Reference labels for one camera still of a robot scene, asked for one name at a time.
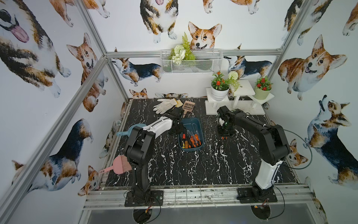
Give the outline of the teal storage tray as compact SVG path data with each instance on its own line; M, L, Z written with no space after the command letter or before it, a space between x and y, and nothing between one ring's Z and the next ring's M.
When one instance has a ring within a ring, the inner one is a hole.
M181 122L184 125L184 133L177 135L179 149L181 149L184 152L195 152L203 149L205 141L204 141L200 120L198 118L192 117L192 118L183 118ZM197 140L195 138L193 125L196 125L196 128L199 132L201 146L198 145Z

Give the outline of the large orange handle screwdriver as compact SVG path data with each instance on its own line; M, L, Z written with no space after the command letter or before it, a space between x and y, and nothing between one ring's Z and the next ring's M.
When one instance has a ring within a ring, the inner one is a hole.
M199 132L198 132L198 130L196 128L196 125L193 125L193 129L194 129L194 132L195 132L195 138L197 140L197 143L198 143L199 146L201 146L201 141L200 141L200 138L199 138Z

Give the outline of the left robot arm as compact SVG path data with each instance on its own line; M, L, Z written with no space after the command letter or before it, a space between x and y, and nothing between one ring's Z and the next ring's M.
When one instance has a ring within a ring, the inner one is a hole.
M157 121L144 127L135 126L127 140L124 155L132 168L133 183L127 197L139 205L151 202L151 186L148 178L148 163L154 154L157 137L166 131L174 134L182 130L180 120L184 115L181 107L173 107Z

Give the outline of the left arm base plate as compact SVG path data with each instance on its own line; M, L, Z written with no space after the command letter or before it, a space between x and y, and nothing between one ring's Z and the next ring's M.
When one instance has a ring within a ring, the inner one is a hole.
M146 193L128 191L125 196L125 207L162 206L163 199L162 190L149 190Z

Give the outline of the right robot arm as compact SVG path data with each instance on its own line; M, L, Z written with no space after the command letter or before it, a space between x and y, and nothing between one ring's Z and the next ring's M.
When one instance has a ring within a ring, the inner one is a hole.
M273 190L274 178L290 152L287 137L281 126L265 124L240 109L229 110L222 106L217 110L220 117L218 133L222 137L232 136L243 128L259 140L261 164L251 187L251 195L260 200Z

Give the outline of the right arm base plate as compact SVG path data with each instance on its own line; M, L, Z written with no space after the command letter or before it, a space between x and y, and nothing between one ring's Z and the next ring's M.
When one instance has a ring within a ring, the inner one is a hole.
M268 189L258 187L238 188L237 194L236 198L240 203L276 203L278 201L273 187Z

